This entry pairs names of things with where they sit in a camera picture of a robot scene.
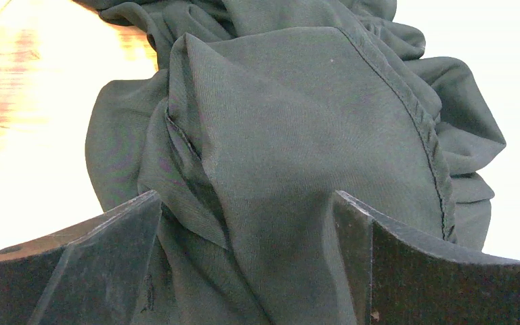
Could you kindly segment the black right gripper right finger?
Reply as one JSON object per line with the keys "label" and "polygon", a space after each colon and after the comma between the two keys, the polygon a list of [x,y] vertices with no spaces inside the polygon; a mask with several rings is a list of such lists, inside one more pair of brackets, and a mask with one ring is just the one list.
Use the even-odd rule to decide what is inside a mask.
{"label": "black right gripper right finger", "polygon": [[520,324],[520,261],[441,240],[346,192],[332,215],[359,324]]}

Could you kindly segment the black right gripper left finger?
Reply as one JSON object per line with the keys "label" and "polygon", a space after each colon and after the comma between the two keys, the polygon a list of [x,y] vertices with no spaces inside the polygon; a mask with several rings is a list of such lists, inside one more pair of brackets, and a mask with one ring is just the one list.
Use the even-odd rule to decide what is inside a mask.
{"label": "black right gripper left finger", "polygon": [[129,324],[160,215],[160,198],[149,191],[1,249],[0,324]]}

